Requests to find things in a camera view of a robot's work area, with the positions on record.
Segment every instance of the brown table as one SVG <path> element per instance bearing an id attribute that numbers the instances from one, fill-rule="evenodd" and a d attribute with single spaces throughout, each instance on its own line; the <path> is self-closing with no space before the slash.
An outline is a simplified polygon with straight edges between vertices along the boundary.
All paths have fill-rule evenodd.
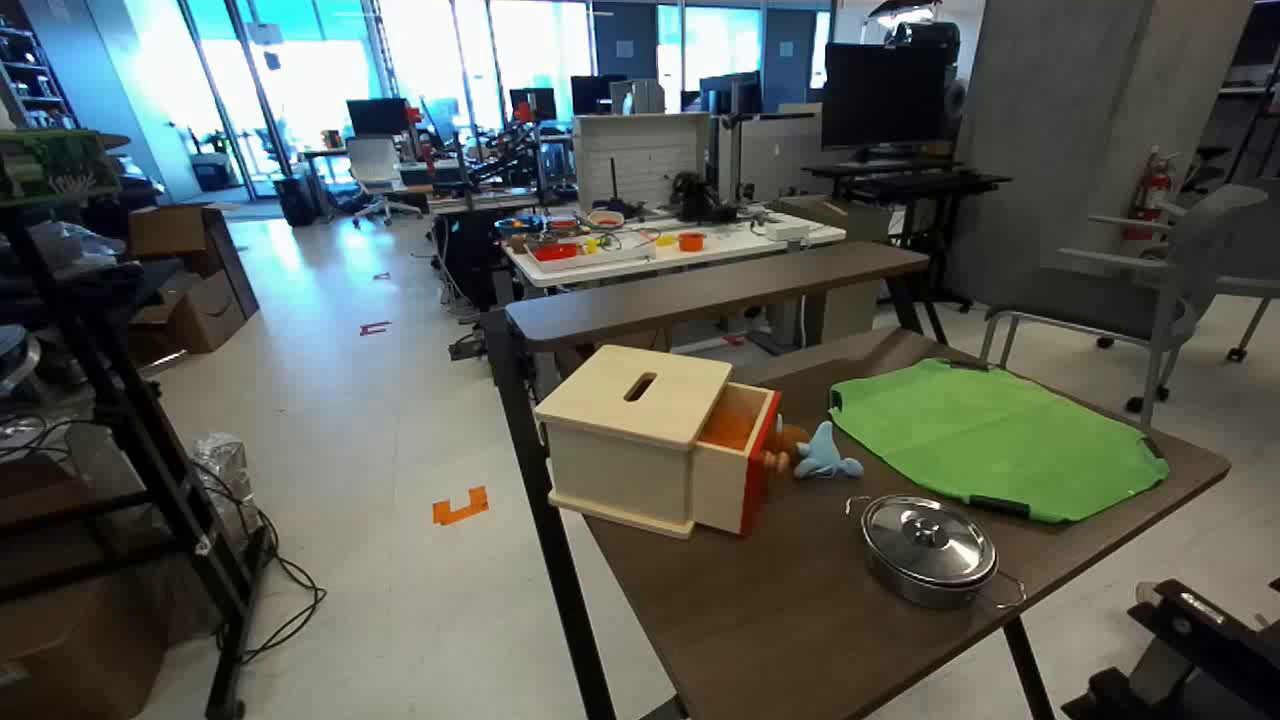
<path id="1" fill-rule="evenodd" d="M 912 332 L 868 332 L 736 376 L 780 388 L 788 420 L 816 424 L 836 380 L 892 372 L 924 356 L 960 360 Z M 856 484 L 776 480 L 748 540 L 696 532 L 672 544 L 588 520 L 692 716 L 864 716 L 996 628 L 1012 640 L 1032 716 L 1044 716 L 1048 696 L 1020 612 L 1228 476 L 1224 456 L 1152 436 L 1172 476 L 1084 524 L 1048 528 L 972 508 L 1024 596 L 1012 584 L 1000 592 L 992 580 L 1004 608 L 980 600 L 960 612 L 928 612 L 900 604 L 864 572 L 856 516 L 844 516 L 848 496 L 928 492 L 848 436 L 840 444 L 868 464 L 868 476 Z"/>
<path id="2" fill-rule="evenodd" d="M 664 328 L 692 316 L 828 292 L 864 280 L 888 280 L 892 300 L 900 308 L 912 304 L 900 280 L 924 268 L 928 260 L 916 252 L 852 240 L 740 264 L 668 272 L 632 284 L 540 296 L 508 304 L 508 316 L 532 348 L 564 348 L 608 332 Z"/>

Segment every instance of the wooden box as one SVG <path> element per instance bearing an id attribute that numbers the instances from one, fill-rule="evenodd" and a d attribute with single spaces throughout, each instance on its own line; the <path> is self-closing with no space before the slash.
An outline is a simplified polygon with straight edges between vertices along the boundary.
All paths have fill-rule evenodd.
<path id="1" fill-rule="evenodd" d="M 768 496 L 764 452 L 780 396 L 752 384 L 724 384 L 692 444 L 692 520 L 744 536 Z"/>
<path id="2" fill-rule="evenodd" d="M 552 504 L 688 536 L 744 532 L 764 496 L 776 392 L 728 384 L 728 364 L 604 344 L 540 408 Z"/>

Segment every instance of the orange tape marker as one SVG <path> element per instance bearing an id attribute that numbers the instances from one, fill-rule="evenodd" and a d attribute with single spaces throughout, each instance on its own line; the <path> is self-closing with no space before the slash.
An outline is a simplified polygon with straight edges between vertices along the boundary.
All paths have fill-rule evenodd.
<path id="1" fill-rule="evenodd" d="M 480 516 L 480 512 L 488 512 L 488 488 L 484 484 L 468 488 L 468 504 L 464 508 L 452 508 L 448 500 L 432 504 L 432 520 L 436 524 L 460 524 L 460 520 Z"/>

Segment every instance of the computer monitor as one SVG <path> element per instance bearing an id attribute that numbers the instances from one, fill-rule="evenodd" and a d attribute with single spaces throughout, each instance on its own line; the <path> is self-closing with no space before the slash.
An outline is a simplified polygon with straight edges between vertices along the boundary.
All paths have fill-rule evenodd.
<path id="1" fill-rule="evenodd" d="M 356 136 L 400 136 L 408 128 L 404 96 L 348 100 Z"/>
<path id="2" fill-rule="evenodd" d="M 764 112 L 760 72 L 704 76 L 700 100 L 712 116 L 756 116 Z"/>
<path id="3" fill-rule="evenodd" d="M 828 44 L 824 144 L 948 136 L 948 52 L 932 44 Z"/>
<path id="4" fill-rule="evenodd" d="M 612 80 L 628 80 L 628 76 L 568 76 L 572 84 L 572 116 L 608 116 L 612 108 Z"/>
<path id="5" fill-rule="evenodd" d="M 524 120 L 524 124 L 556 120 L 556 92 L 552 88 L 512 88 L 508 100 L 512 100 L 512 120 Z"/>

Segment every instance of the office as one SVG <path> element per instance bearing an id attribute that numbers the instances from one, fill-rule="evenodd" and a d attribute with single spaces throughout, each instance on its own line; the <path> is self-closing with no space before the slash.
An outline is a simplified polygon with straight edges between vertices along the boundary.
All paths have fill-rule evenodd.
<path id="1" fill-rule="evenodd" d="M 252 504 L 272 516 L 276 532 L 248 528 L 244 536 L 260 536 L 268 548 L 280 540 L 280 552 L 312 576 L 292 584 L 272 564 L 260 592 L 248 592 L 252 584 L 236 588 L 244 600 L 256 596 L 248 600 L 256 612 L 244 612 L 240 652 L 264 648 L 276 628 L 292 636 L 284 620 L 304 612 L 292 624 L 304 628 L 244 664 L 240 684 L 224 692 L 240 696 L 248 716 L 604 716 L 600 672 L 592 676 L 588 656 L 604 656 L 616 716 L 672 708 L 672 696 L 696 716 L 788 716 L 780 708 L 796 716 L 1028 716 L 1020 672 L 996 640 L 1004 628 L 1012 628 L 1004 632 L 1012 644 L 1020 640 L 1016 628 L 1028 632 L 1048 704 L 1060 708 L 1084 696 L 1096 672 L 1128 672 L 1148 648 L 1148 628 L 1124 616 L 1140 580 L 1188 580 L 1248 628 L 1256 628 L 1256 616 L 1276 616 L 1276 592 L 1268 592 L 1280 560 L 1268 472 L 1268 412 L 1276 408 L 1268 348 L 1276 332 L 1268 316 L 1240 356 L 1244 364 L 1224 364 L 1260 308 L 1260 288 L 1248 280 L 1268 252 L 1228 252 L 1224 272 L 1208 276 L 1220 296 L 1208 308 L 1180 300 L 1188 308 L 1180 316 L 1160 316 L 1160 292 L 1148 284 L 1124 284 L 1132 300 L 1124 308 L 1152 304 L 1144 328 L 1132 328 L 1128 316 L 1100 332 L 1032 324 L 1032 316 L 1052 316 L 1040 304 L 1044 296 L 1008 296 L 1040 268 L 1080 268 L 1084 252 L 1124 252 L 1124 272 L 1176 260 L 1168 252 L 1180 248 L 1176 232 L 1200 224 L 1168 212 L 1164 200 L 1196 212 L 1196 200 L 1212 200 L 1224 180 L 1264 188 L 1272 120 L 1256 108 L 1268 108 L 1268 60 L 1276 56 L 1276 40 L 1256 48 L 1268 36 L 1264 12 L 1252 20 L 1248 4 L 1200 8 L 1176 0 L 1132 8 L 944 0 L 924 20 L 920 8 L 896 4 L 496 0 L 488 8 L 384 0 L 380 52 L 380 36 L 368 32 L 368 8 L 376 4 L 260 0 L 256 8 L 236 4 L 264 84 L 256 92 L 228 8 L 188 4 L 192 16 L 148 8 L 28 0 L 24 20 L 40 52 L 12 56 L 12 64 L 48 60 L 52 72 L 44 76 L 56 84 L 28 80 L 28 96 L 12 96 L 12 108 L 28 108 L 32 96 L 56 88 L 76 128 L 96 128 L 96 112 L 116 112 L 120 128 L 100 128 L 128 136 L 128 152 L 148 180 L 164 184 L 168 200 L 216 200 L 220 208 L 140 212 L 124 224 L 120 240 L 128 240 L 132 260 L 180 260 L 188 276 L 172 288 L 180 292 L 168 296 L 172 308 L 152 308 L 148 324 L 124 320 L 124 332 L 132 340 L 148 332 L 152 340 L 176 340 L 188 356 L 140 376 L 140 388 L 124 368 L 108 368 L 116 380 L 124 372 L 128 384 L 84 396 L 116 396 L 156 448 L 216 464 L 216 472 L 204 472 L 208 504 L 224 512 L 220 524 L 232 532 L 248 508 L 224 496 L 236 496 L 240 484 L 232 480 L 248 460 L 240 476 L 248 476 Z M 68 36 L 56 28 L 84 24 L 100 40 L 100 76 L 88 84 L 96 92 L 80 92 L 84 76 L 60 68 Z M 188 36 L 184 68 L 192 68 L 188 80 L 160 84 L 160 92 L 144 68 L 172 60 L 176 72 L 176 52 L 160 48 L 160 60 L 140 64 L 120 60 L 120 48 L 156 32 Z M 504 40 L 520 32 L 548 40 L 532 48 Z M 828 52 L 828 40 L 876 48 Z M 208 92 L 196 48 L 208 52 L 216 92 Z M 892 88 L 928 88 L 920 92 L 928 100 L 892 92 L 840 116 L 808 116 L 808 104 L 836 108 L 856 88 L 876 88 L 868 68 L 920 72 Z M 308 92 L 284 88 L 292 72 L 312 80 Z M 144 116 L 140 96 L 148 104 L 152 96 L 176 96 L 164 88 L 200 88 L 204 108 L 192 120 L 164 108 L 176 128 L 156 124 L 160 112 Z M 372 164 L 392 172 L 352 172 L 348 164 L 360 164 L 356 144 L 372 148 Z M 1252 224 L 1264 228 L 1272 208 L 1248 208 L 1252 200 L 1228 196 L 1212 212 L 1240 212 L 1240 224 L 1248 224 L 1240 236 L 1252 236 Z M 1128 228 L 1092 224 L 1092 216 L 1124 216 Z M 480 312 L 500 304 L 512 324 L 484 328 Z M 940 492 L 932 472 L 896 460 L 856 416 L 828 412 L 832 388 L 868 372 L 904 380 L 904 364 L 932 368 L 916 360 L 936 356 L 940 344 L 980 356 L 988 308 L 1004 308 L 988 360 L 1000 364 L 1004 332 L 1020 320 L 1008 368 L 1036 392 L 1048 384 L 1072 396 L 1060 400 L 1068 408 L 1084 400 L 1112 412 L 1108 428 L 1156 428 L 1164 476 L 1152 488 L 1096 508 L 1096 516 L 1076 520 L 1076 504 L 1048 504 L 1024 520 L 964 504 L 964 492 Z M 60 344 L 48 328 L 60 328 L 60 320 L 44 316 L 40 328 L 20 320 L 24 332 L 12 332 L 16 360 L 28 356 L 28 336 L 48 340 L 48 356 L 56 356 Z M 1156 352 L 1124 340 L 1140 332 L 1160 336 Z M 692 504 L 656 504 L 660 492 L 640 492 L 644 520 L 668 528 L 668 536 L 644 532 L 616 524 L 620 516 L 608 520 L 592 480 L 556 484 L 556 504 L 568 508 L 560 516 L 540 484 L 548 468 L 536 472 L 532 464 L 532 456 L 540 460 L 540 432 L 528 432 L 528 420 L 540 412 L 540 424 L 560 432 L 556 420 L 580 412 L 556 412 L 548 400 L 556 400 L 556 388 L 572 392 L 572 376 L 600 364 L 600 352 L 584 352 L 592 344 L 660 348 L 660 356 L 712 364 L 708 384 L 716 392 L 720 384 L 724 392 L 736 388 L 736 400 L 724 404 L 756 412 L 752 440 L 764 428 L 784 428 L 772 432 L 776 440 L 760 440 L 772 456 L 788 456 L 768 480 L 768 500 L 752 500 L 748 488 L 760 488 L 760 480 L 744 472 L 744 456 L 764 460 L 764 452 L 716 456 L 716 448 L 696 444 L 704 436 L 688 420 L 692 440 L 684 444 L 700 448 L 692 452 L 700 460 L 688 464 L 740 480 L 736 496 L 716 500 L 720 516 L 692 512 Z M 796 368 L 784 368 L 796 356 L 832 376 L 796 376 Z M 8 392 L 24 400 L 20 408 L 40 396 L 36 384 L 60 392 L 76 380 L 76 372 L 60 380 L 40 364 Z M 636 384 L 632 376 L 624 388 L 640 404 L 648 392 L 656 392 L 652 400 L 664 392 L 660 368 L 644 372 L 656 372 L 656 380 Z M 176 428 L 168 440 L 148 416 L 152 388 Z M 764 420 L 772 400 L 760 400 L 760 392 L 780 392 L 780 424 Z M 800 444 L 828 448 L 820 432 L 828 416 L 836 456 L 820 456 L 828 464 L 800 456 Z M 96 428 L 80 428 L 88 420 L 96 416 L 56 420 L 52 436 L 24 436 L 16 460 L 48 460 L 80 480 L 84 468 L 76 472 L 76 464 L 100 464 L 80 448 L 120 448 L 120 440 L 104 444 Z M 572 476 L 576 464 L 560 448 L 568 440 L 552 436 L 556 480 Z M 132 476 L 120 480 L 144 480 L 144 488 L 176 480 L 168 452 L 148 460 L 148 452 L 124 444 Z M 596 476 L 624 480 L 640 468 L 620 456 L 628 452 L 612 452 L 608 472 Z M 860 476 L 796 480 L 796 468 L 860 468 Z M 704 488 L 692 488 L 684 472 L 664 480 L 672 480 L 668 488 L 688 484 L 688 496 Z M 864 572 L 860 512 L 868 504 L 844 508 L 848 496 L 948 496 L 948 508 L 972 516 L 996 548 L 984 592 L 972 604 L 932 612 L 900 600 L 892 584 Z M 568 564 L 548 516 L 556 516 L 556 528 L 564 524 Z M 736 536 L 732 516 L 752 516 L 744 536 Z M 172 508 L 160 508 L 160 528 L 172 532 Z M 820 544 L 820 552 L 812 560 L 780 556 L 776 572 L 768 572 L 772 564 L 740 564 L 780 552 L 788 540 L 796 548 Z M 200 552 L 220 556 L 236 544 L 224 536 L 200 544 Z M 680 564 L 680 552 L 684 560 L 728 552 L 716 556 L 724 572 Z M 164 560 L 164 568 L 196 564 L 208 560 L 188 548 Z M 132 584 L 124 588 L 136 592 L 148 568 L 160 564 L 128 568 Z M 572 612 L 564 568 L 576 572 L 584 592 L 592 640 Z M 788 596 L 788 588 L 816 584 L 832 592 Z M 184 600 L 200 600 L 204 588 L 208 580 L 196 572 Z M 88 632 L 104 628 L 100 616 L 132 616 L 116 636 L 156 624 L 156 612 L 128 612 L 116 584 L 100 592 L 112 600 L 80 604 L 92 608 L 76 624 L 84 632 L 72 632 L 80 648 L 112 644 L 112 636 Z M 104 684 L 132 700 L 120 716 L 200 716 L 220 660 L 212 628 L 204 624 L 188 644 L 164 648 L 168 628 L 128 668 L 128 688 L 120 676 L 112 680 L 112 668 L 100 668 Z M 864 648 L 860 628 L 884 628 L 888 636 Z"/>

